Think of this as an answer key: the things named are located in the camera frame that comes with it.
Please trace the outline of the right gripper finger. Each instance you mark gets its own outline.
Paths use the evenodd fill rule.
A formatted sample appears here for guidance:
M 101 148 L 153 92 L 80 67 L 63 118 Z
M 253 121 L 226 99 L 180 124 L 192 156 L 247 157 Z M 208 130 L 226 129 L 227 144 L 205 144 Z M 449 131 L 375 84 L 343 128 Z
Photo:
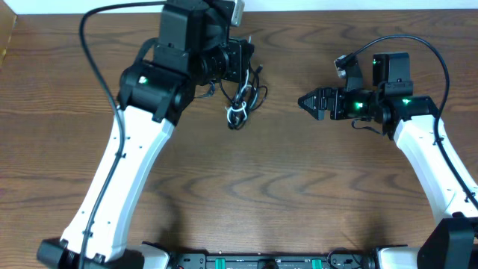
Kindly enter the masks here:
M 306 105 L 302 105 L 301 108 L 303 108 L 305 111 L 307 111 L 316 120 L 323 120 L 324 119 L 324 110 L 320 110 L 316 106 L 308 107 Z
M 321 103 L 321 88 L 316 88 L 304 96 L 298 98 L 298 105 L 300 107 L 320 107 Z

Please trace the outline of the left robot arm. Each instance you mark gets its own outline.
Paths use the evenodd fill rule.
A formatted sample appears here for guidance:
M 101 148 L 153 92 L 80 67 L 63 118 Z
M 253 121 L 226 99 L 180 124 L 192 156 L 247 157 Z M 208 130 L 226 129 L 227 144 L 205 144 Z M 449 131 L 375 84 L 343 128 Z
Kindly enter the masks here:
M 245 87 L 254 47 L 230 36 L 243 1 L 162 2 L 160 32 L 140 47 L 109 95 L 108 145 L 90 188 L 59 238 L 41 242 L 48 268 L 165 268 L 169 254 L 152 243 L 128 245 L 131 219 L 160 151 L 198 86 L 222 80 Z

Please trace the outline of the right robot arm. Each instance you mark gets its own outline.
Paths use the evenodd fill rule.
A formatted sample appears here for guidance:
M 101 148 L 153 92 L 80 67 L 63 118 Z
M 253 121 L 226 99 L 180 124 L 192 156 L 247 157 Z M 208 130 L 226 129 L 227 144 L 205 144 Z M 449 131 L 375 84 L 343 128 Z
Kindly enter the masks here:
M 477 184 L 454 150 L 428 96 L 413 94 L 409 54 L 373 56 L 373 86 L 363 87 L 356 59 L 339 57 L 336 68 L 344 87 L 319 87 L 298 99 L 316 120 L 375 121 L 410 162 L 426 194 L 436 223 L 421 247 L 373 248 L 360 268 L 476 268 Z

